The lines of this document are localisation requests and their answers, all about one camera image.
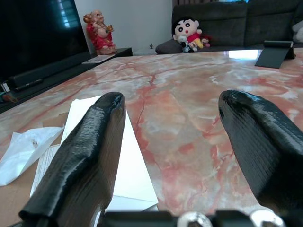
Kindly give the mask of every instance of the red figurine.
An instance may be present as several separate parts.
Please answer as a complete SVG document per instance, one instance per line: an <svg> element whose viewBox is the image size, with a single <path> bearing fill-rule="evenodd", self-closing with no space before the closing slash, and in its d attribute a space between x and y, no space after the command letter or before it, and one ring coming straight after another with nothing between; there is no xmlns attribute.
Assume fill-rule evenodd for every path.
<svg viewBox="0 0 303 227"><path fill-rule="evenodd" d="M200 38L203 46L210 47L209 41L212 39L210 35L201 35Z"/></svg>
<svg viewBox="0 0 303 227"><path fill-rule="evenodd" d="M86 30L97 54L112 54L117 51L113 44L113 27L104 24L104 17L99 10L86 14L83 20L87 23Z"/></svg>

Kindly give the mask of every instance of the white wall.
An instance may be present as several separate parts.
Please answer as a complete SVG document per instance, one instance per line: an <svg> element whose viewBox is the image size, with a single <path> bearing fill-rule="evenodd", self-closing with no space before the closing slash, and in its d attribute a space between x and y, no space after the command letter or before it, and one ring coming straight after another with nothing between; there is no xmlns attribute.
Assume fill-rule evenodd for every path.
<svg viewBox="0 0 303 227"><path fill-rule="evenodd" d="M105 23L114 28L113 41L118 48L154 48L171 39L172 0L75 0L83 22L83 16L95 9L102 11Z"/></svg>

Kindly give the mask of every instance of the metal screw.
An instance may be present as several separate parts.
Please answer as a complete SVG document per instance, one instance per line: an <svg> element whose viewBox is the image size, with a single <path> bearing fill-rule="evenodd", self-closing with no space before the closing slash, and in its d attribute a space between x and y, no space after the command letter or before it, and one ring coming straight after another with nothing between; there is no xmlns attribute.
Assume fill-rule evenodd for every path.
<svg viewBox="0 0 303 227"><path fill-rule="evenodd" d="M213 227L213 225L204 214L191 211L178 218L177 227Z"/></svg>
<svg viewBox="0 0 303 227"><path fill-rule="evenodd" d="M256 210L250 214L256 227L286 227L284 221L270 210Z"/></svg>

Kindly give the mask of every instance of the white paper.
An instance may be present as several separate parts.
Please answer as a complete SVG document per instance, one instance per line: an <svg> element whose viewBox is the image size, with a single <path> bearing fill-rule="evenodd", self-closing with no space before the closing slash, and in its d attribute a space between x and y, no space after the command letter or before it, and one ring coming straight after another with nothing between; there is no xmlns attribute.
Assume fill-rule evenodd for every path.
<svg viewBox="0 0 303 227"><path fill-rule="evenodd" d="M72 102L61 143L100 96ZM158 203L128 113L122 138L114 196L107 211L142 211Z"/></svg>
<svg viewBox="0 0 303 227"><path fill-rule="evenodd" d="M82 64L96 64L101 63L109 58L114 57L114 54L110 55L98 55L97 57L94 57L92 59L89 59L88 61L82 62Z"/></svg>
<svg viewBox="0 0 303 227"><path fill-rule="evenodd" d="M49 165L52 162L53 157L55 156L57 150L59 149L60 145L54 145L49 147L46 152L39 158L36 174L34 177L32 189L30 191L30 196L34 193L37 186L39 185L42 177L46 173Z"/></svg>

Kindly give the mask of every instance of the marble table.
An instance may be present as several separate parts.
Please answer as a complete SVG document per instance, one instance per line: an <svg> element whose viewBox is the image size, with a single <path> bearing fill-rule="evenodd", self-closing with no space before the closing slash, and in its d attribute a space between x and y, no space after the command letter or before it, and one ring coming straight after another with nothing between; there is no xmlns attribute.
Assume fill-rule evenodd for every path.
<svg viewBox="0 0 303 227"><path fill-rule="evenodd" d="M280 69L255 67L257 50L112 59L0 114L0 158L14 131L41 127L76 98L120 91L160 210L250 212L259 205L220 122L218 97L227 89L263 96L303 129L303 48L295 52Z"/></svg>

